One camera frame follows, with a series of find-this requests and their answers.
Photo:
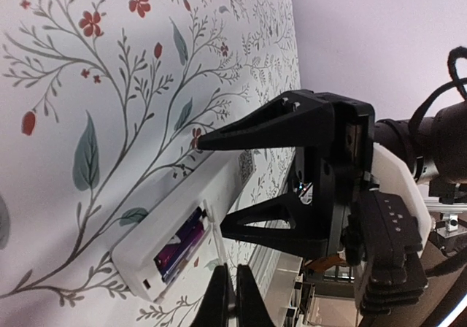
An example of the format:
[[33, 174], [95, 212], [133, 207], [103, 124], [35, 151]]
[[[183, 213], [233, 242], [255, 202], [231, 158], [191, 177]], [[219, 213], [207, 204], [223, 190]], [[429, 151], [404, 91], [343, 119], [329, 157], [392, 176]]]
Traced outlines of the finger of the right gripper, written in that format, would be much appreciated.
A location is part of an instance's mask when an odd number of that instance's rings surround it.
[[226, 215], [222, 236], [303, 259], [333, 255], [333, 197], [330, 166], [319, 166], [309, 183], [290, 170], [280, 195]]
[[241, 120], [198, 138], [199, 150], [317, 147], [333, 141], [332, 103], [307, 91], [286, 91]]

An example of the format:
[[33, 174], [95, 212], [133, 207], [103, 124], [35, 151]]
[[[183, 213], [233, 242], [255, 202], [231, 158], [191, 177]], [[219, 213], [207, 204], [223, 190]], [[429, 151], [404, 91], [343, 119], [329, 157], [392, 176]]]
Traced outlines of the blue battery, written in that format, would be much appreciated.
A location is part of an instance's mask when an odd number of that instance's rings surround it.
[[204, 224], [202, 221], [198, 221], [197, 224], [190, 230], [185, 239], [180, 243], [167, 264], [161, 269], [162, 280], [165, 283], [171, 279], [171, 276], [174, 274], [182, 259], [185, 258], [188, 253], [198, 244], [203, 235]]
[[156, 266], [166, 272], [184, 251], [204, 232], [203, 211], [198, 207], [155, 257]]

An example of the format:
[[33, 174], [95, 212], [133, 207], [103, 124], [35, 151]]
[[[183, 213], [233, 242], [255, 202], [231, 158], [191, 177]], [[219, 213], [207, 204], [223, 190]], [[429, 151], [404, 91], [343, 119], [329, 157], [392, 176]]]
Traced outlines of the white remote control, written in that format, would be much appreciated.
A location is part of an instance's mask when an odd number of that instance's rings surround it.
[[214, 152], [120, 240], [112, 261], [139, 298], [174, 295], [201, 261], [224, 254], [220, 223], [254, 174], [251, 151]]

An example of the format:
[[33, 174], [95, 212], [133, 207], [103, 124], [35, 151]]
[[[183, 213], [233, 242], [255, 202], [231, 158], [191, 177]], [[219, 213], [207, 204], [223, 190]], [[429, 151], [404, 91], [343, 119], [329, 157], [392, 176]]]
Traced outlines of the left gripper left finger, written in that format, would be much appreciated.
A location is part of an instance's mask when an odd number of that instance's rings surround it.
[[190, 327], [228, 326], [230, 301], [230, 274], [226, 264], [216, 266], [212, 272], [198, 312]]

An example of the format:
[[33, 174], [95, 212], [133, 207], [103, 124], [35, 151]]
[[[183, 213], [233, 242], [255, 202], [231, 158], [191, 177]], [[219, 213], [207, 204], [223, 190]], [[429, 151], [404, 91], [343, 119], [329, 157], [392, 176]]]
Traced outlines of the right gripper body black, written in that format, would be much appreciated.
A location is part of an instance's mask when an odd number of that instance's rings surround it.
[[359, 261], [363, 235], [352, 205], [370, 184], [374, 108], [334, 93], [299, 96], [299, 109], [312, 105], [300, 126], [308, 142], [296, 147], [298, 178], [312, 184], [309, 231], [325, 244], [320, 256], [343, 250], [348, 261]]

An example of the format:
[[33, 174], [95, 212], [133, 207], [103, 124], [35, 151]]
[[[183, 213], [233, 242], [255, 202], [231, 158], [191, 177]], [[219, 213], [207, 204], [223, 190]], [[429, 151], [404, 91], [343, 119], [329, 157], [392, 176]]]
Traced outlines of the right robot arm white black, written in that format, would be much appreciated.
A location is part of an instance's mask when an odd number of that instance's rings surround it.
[[374, 108], [334, 93], [287, 91], [245, 118], [198, 138], [199, 150], [291, 147], [295, 181], [312, 186], [312, 203], [286, 193], [224, 218], [222, 235], [306, 259], [345, 248], [358, 259], [363, 238], [351, 206], [374, 176], [374, 148], [402, 160], [416, 181], [466, 181], [466, 104], [428, 117], [427, 99], [409, 120], [375, 120]]

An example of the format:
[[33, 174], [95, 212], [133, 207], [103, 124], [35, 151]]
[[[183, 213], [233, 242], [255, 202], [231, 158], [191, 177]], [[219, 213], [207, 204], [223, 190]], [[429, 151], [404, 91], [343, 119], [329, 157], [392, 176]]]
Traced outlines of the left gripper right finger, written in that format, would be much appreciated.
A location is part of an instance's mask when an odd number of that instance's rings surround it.
[[252, 270], [239, 265], [236, 276], [236, 321], [240, 327], [275, 327]]

